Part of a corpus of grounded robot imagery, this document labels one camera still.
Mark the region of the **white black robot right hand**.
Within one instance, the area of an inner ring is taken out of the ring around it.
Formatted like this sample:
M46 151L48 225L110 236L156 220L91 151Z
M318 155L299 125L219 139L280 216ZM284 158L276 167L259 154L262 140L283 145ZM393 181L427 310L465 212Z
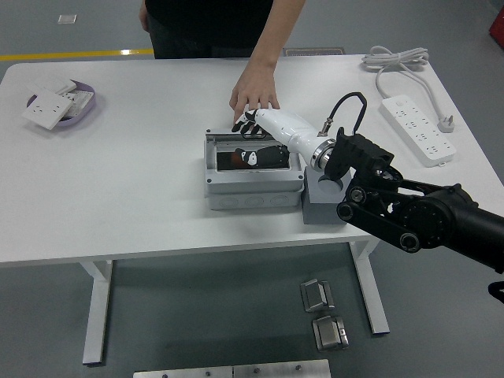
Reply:
M335 142L327 136L319 136L319 131L299 115L280 109L255 109L246 111L232 127L232 132L256 134L259 129L269 133L282 143L291 153L302 156L312 169L322 171L327 164L322 161L330 153Z

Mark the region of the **person's left hand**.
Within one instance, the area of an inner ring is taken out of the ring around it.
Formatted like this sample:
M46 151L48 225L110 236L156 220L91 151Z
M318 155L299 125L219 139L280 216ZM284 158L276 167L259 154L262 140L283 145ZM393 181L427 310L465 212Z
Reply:
M232 90L229 105L234 112L233 122L243 113L255 109L279 109L274 79L275 65L249 61Z

